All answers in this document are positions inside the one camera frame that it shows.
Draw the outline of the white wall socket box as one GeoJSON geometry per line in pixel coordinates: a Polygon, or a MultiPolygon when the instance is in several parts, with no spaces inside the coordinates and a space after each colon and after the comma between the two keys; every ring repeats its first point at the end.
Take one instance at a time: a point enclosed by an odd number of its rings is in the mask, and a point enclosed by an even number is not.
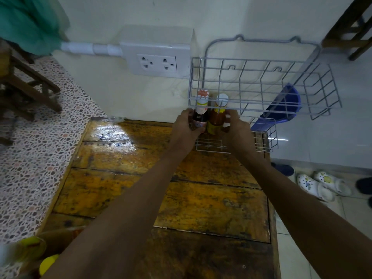
{"type": "Polygon", "coordinates": [[[193,28],[125,25],[118,42],[134,75],[189,79],[198,46],[193,28]]]}

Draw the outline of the white conduit pipe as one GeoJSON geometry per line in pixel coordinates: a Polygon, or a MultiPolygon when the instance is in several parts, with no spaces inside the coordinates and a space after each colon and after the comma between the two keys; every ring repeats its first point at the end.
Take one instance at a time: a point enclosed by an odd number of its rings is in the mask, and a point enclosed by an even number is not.
{"type": "Polygon", "coordinates": [[[64,52],[76,55],[98,55],[123,57],[123,51],[119,45],[96,44],[87,42],[62,42],[60,49],[64,52]]]}

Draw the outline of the dark shoe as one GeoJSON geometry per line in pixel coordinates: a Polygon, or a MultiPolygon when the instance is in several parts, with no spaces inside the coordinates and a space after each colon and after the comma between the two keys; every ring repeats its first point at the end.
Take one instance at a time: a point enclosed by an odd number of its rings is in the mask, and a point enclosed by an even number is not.
{"type": "Polygon", "coordinates": [[[286,177],[290,177],[295,174],[294,168],[290,165],[271,163],[271,166],[286,177]]]}
{"type": "Polygon", "coordinates": [[[357,180],[355,186],[361,194],[372,195],[372,177],[357,180]]]}

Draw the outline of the orange sauce bottle white cap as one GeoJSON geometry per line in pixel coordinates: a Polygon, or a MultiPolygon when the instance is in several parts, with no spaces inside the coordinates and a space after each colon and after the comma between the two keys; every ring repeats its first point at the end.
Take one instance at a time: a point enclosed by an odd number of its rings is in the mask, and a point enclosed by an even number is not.
{"type": "Polygon", "coordinates": [[[226,119],[226,106],[229,97],[227,94],[220,93],[216,100],[211,104],[211,111],[209,112],[209,119],[207,121],[207,132],[210,135],[216,135],[216,131],[221,129],[226,119]]]}

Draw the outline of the white patterned clog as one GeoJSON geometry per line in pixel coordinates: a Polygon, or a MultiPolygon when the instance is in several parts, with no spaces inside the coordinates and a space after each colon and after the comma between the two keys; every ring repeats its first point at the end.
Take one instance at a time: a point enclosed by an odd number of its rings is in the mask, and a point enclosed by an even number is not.
{"type": "Polygon", "coordinates": [[[302,173],[297,174],[296,181],[301,189],[316,197],[318,200],[323,202],[335,201],[335,195],[330,189],[328,189],[328,187],[308,175],[302,173]]]}
{"type": "Polygon", "coordinates": [[[313,178],[322,183],[329,190],[340,196],[352,196],[352,188],[343,179],[337,178],[324,171],[318,171],[313,174],[313,178]]]}

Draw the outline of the blue plastic bucket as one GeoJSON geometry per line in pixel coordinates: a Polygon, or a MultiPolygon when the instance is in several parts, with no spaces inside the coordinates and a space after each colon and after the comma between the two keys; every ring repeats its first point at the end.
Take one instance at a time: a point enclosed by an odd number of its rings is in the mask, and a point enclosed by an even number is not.
{"type": "Polygon", "coordinates": [[[274,101],[251,126],[255,132],[265,132],[273,125],[292,120],[301,109],[301,98],[293,84],[287,83],[274,101]]]}

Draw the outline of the dark sauce bottle red cap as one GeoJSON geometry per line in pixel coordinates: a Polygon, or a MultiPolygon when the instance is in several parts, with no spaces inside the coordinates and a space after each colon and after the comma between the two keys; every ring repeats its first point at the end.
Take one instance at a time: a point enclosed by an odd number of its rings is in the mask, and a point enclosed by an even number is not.
{"type": "Polygon", "coordinates": [[[192,129],[202,127],[204,128],[204,132],[206,132],[207,122],[209,120],[208,100],[209,100],[208,90],[206,89],[198,90],[196,107],[194,108],[192,115],[191,122],[192,129]]]}

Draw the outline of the wooden chair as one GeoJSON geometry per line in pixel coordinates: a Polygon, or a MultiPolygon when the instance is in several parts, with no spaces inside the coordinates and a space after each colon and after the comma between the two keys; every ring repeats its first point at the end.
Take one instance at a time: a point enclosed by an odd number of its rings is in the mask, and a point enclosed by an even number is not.
{"type": "Polygon", "coordinates": [[[35,63],[29,53],[0,38],[0,122],[6,120],[4,114],[8,111],[26,121],[34,121],[35,114],[29,109],[38,105],[62,112],[61,105],[52,98],[61,89],[14,56],[12,51],[18,52],[28,64],[35,63]]]}

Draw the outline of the person's right hand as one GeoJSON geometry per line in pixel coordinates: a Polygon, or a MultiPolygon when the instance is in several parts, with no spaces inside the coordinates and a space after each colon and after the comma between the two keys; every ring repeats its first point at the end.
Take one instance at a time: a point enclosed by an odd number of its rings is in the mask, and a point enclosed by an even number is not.
{"type": "Polygon", "coordinates": [[[242,165],[248,167],[260,159],[256,151],[253,133],[247,122],[240,119],[237,110],[226,110],[226,122],[230,125],[220,129],[218,136],[223,145],[242,165]]]}

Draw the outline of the person's right forearm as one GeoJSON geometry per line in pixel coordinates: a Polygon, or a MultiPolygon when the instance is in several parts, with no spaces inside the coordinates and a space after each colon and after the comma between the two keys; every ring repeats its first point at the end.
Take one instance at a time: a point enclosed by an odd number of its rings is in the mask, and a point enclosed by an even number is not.
{"type": "Polygon", "coordinates": [[[372,279],[371,239],[257,153],[237,159],[258,182],[319,277],[372,279]]]}

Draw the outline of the person's left hand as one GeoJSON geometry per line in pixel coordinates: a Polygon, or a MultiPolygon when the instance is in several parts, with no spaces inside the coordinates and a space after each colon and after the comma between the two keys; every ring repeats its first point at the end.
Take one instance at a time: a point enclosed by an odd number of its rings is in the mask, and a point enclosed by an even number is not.
{"type": "Polygon", "coordinates": [[[189,120],[192,121],[193,109],[187,108],[181,112],[173,123],[169,151],[176,154],[178,157],[186,157],[193,149],[195,142],[199,136],[191,134],[189,120]]]}

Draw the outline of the dark wooden furniture frame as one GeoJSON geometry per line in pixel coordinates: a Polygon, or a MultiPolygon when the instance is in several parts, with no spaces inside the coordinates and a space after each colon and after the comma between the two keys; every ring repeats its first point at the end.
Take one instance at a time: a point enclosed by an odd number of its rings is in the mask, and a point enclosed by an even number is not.
{"type": "Polygon", "coordinates": [[[355,51],[348,56],[355,61],[372,47],[372,36],[363,39],[372,30],[372,15],[365,20],[363,14],[372,8],[372,0],[354,0],[323,39],[322,48],[355,51]]]}

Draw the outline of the person's left forearm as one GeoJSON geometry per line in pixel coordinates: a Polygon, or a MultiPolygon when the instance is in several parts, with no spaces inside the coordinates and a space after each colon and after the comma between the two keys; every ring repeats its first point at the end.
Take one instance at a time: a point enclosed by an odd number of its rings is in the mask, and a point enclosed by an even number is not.
{"type": "Polygon", "coordinates": [[[72,241],[41,279],[129,278],[171,178],[189,152],[168,149],[72,241]]]}

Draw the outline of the green cloth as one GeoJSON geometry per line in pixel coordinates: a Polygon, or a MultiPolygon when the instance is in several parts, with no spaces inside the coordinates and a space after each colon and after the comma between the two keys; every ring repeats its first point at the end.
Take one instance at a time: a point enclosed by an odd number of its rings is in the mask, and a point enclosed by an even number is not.
{"type": "Polygon", "coordinates": [[[58,0],[0,0],[0,38],[31,54],[61,50],[69,26],[58,0]]]}

